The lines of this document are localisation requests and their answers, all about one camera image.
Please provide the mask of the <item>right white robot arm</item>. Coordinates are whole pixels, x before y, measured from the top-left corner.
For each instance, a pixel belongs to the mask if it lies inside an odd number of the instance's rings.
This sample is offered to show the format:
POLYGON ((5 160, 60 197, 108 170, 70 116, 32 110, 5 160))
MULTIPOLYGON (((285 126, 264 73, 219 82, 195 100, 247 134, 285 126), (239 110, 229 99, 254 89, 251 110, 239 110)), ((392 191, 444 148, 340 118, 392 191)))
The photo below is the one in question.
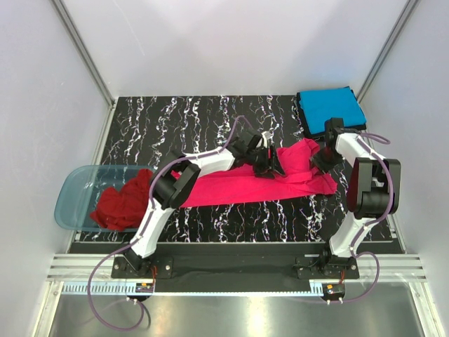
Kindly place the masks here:
POLYGON ((324 147, 310 159, 320 173, 328 173, 343 161, 351 166, 347 215, 318 262, 319 272, 330 279, 343 271, 342 259, 355 258, 368 232, 398 208, 401 163, 375 151, 367 139, 390 143, 383 136, 346 128, 341 118, 331 118, 325 122, 324 147))

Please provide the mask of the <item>pink t shirt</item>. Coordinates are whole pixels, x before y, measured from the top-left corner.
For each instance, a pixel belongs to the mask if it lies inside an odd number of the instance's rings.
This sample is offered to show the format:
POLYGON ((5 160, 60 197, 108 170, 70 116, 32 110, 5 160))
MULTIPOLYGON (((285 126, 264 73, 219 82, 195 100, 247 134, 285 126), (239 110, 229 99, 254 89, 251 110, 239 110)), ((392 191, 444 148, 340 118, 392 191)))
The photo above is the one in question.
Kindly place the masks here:
POLYGON ((334 194, 337 183, 329 173, 311 169, 310 145, 316 141, 304 138, 277 153, 285 176, 275 179, 256 178, 251 166, 211 173, 197 180, 183 208, 217 206, 334 194))

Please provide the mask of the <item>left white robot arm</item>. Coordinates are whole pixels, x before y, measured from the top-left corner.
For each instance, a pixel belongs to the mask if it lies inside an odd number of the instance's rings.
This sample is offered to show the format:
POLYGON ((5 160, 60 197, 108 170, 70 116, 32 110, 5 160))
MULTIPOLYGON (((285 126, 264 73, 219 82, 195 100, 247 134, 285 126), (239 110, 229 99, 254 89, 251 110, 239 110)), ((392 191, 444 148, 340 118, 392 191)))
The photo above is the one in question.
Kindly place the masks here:
POLYGON ((150 273, 149 257, 156 250, 162 229, 174 210, 187 201, 199 178, 244 164, 250 165, 258 178, 285 176, 271 138, 268 131, 248 131, 214 150, 197 154, 172 151, 150 180, 147 210, 123 253, 127 270, 137 278, 150 273))

